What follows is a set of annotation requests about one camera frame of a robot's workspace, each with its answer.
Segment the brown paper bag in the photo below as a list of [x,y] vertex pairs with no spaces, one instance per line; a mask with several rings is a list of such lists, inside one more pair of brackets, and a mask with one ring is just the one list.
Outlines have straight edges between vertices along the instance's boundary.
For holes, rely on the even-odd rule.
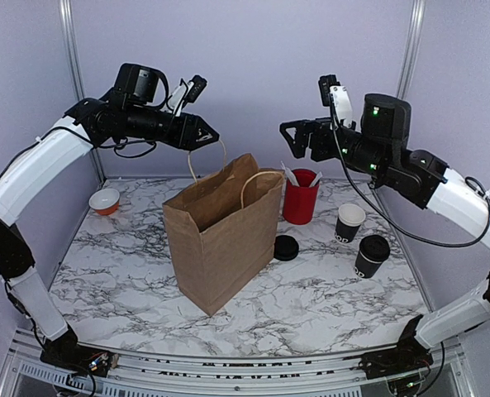
[[251,154],[163,204],[179,289],[212,316],[273,258],[284,176]]

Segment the black paper coffee cup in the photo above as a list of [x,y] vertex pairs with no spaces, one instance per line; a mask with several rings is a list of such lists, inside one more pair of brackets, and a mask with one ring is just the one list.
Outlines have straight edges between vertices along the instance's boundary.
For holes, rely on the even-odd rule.
[[387,259],[388,256],[371,256],[360,249],[354,263],[354,272],[358,277],[370,279]]

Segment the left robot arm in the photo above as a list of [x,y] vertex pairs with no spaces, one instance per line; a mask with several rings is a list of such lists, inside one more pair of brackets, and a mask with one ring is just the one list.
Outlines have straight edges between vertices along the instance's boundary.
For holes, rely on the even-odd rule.
[[163,143],[191,152],[218,141],[218,133],[201,117],[184,111],[206,86],[207,80],[195,75],[170,90],[160,70],[125,63],[107,92],[73,105],[0,173],[0,278],[9,300],[43,334],[43,362],[105,376],[113,355],[79,343],[36,270],[18,218],[43,188],[94,149],[119,152],[138,143],[152,148]]

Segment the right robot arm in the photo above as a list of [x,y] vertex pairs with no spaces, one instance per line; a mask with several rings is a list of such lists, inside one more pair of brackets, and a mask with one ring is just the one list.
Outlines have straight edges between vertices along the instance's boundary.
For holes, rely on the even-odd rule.
[[[429,209],[463,228],[473,244],[490,250],[490,195],[471,177],[463,177],[429,151],[407,149],[411,106],[380,93],[364,97],[360,129],[347,127],[328,96],[330,116],[284,122],[279,131],[297,158],[315,162],[336,158],[345,170],[371,177],[421,209]],[[418,315],[403,329],[393,348],[365,353],[359,368],[368,379],[398,375],[430,365],[430,350],[444,340],[490,321],[490,272],[469,293],[442,309]]]

